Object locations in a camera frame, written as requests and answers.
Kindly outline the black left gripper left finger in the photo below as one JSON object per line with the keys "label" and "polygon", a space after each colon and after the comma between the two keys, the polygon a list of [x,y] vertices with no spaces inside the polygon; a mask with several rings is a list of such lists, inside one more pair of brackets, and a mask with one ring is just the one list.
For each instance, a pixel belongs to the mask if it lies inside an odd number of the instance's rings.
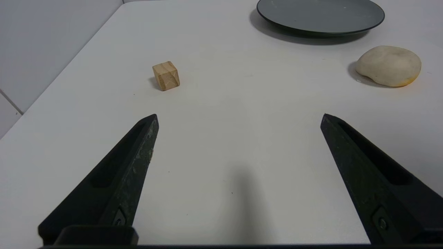
{"label": "black left gripper left finger", "polygon": [[44,245],[136,245],[133,222],[159,131],[139,120],[38,226]]}

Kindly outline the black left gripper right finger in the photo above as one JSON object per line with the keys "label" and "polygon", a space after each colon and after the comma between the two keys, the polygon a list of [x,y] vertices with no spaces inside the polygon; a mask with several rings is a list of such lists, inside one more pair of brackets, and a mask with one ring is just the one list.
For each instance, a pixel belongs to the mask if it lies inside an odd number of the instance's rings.
{"label": "black left gripper right finger", "polygon": [[370,242],[440,245],[443,199],[344,120],[320,129]]}

